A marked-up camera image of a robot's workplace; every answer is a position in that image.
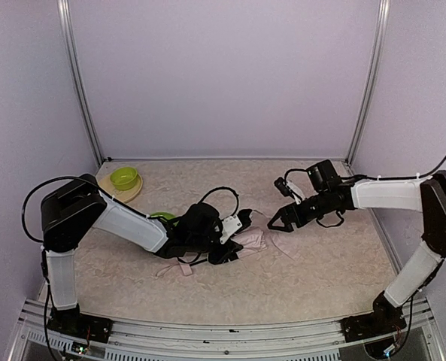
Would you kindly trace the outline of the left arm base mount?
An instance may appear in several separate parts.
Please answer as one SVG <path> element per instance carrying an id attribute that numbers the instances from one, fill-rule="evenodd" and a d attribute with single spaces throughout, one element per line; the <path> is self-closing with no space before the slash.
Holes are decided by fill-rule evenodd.
<path id="1" fill-rule="evenodd" d="M 112 326 L 112 320 L 88 314 L 59 319 L 51 317 L 47 324 L 47 328 L 51 331 L 104 344 L 108 343 Z"/>

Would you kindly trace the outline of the pink and black umbrella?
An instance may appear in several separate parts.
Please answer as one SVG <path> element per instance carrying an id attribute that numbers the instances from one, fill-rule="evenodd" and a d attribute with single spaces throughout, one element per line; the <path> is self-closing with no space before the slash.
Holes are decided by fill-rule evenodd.
<path id="1" fill-rule="evenodd" d="M 277 250 L 282 252 L 282 254 L 285 256 L 288 256 L 290 259 L 297 259 L 295 244 L 292 241 L 285 241 L 283 236 L 276 231 L 269 230 L 266 227 L 267 223 L 269 222 L 269 218 L 264 215 L 264 213 L 258 210 L 253 210 L 251 219 L 252 223 L 247 229 L 233 235 L 230 238 L 230 240 L 244 247 L 243 250 L 238 252 L 238 259 L 262 252 L 269 247 L 270 243 L 272 243 Z M 190 262 L 178 261 L 177 263 L 168 264 L 164 268 L 158 270 L 154 276 L 156 278 L 160 278 L 172 268 L 179 268 L 182 275 L 185 277 L 190 276 L 193 274 L 192 267 L 206 262 L 208 262 L 207 255 L 204 255 L 204 257 L 196 256 Z"/>

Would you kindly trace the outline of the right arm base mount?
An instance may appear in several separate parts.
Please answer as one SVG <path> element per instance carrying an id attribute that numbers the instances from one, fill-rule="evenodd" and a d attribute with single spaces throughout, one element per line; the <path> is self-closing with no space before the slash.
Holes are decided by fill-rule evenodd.
<path id="1" fill-rule="evenodd" d="M 390 320 L 377 320 L 374 314 L 345 317 L 340 320 L 340 324 L 346 342 L 390 334 L 407 326 L 403 316 L 397 316 Z"/>

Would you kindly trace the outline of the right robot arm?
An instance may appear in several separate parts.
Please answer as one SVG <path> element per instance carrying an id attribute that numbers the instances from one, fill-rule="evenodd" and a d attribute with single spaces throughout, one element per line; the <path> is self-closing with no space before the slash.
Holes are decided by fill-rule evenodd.
<path id="1" fill-rule="evenodd" d="M 328 214 L 341 219 L 356 210 L 392 210 L 418 213 L 423 234 L 417 249 L 396 278 L 381 294 L 376 307 L 402 307 L 425 287 L 446 260 L 446 171 L 400 177 L 340 176 L 332 162 L 323 160 L 305 169 L 315 194 L 299 195 L 287 176 L 275 186 L 293 203 L 280 208 L 267 227 L 290 233 L 311 222 L 321 223 Z"/>

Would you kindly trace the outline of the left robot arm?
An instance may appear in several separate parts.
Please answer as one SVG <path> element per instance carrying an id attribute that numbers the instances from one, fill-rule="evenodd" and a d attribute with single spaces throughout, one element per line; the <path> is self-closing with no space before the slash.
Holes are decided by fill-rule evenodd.
<path id="1" fill-rule="evenodd" d="M 99 229 L 136 244 L 163 259 L 181 261 L 188 253 L 206 255 L 218 265 L 237 258 L 242 245 L 232 236 L 243 225 L 237 214 L 223 219 L 204 200 L 181 216 L 148 216 L 100 188 L 90 174 L 67 177 L 66 184 L 41 201 L 43 260 L 50 300 L 58 311 L 78 307 L 75 251 L 91 229 Z"/>

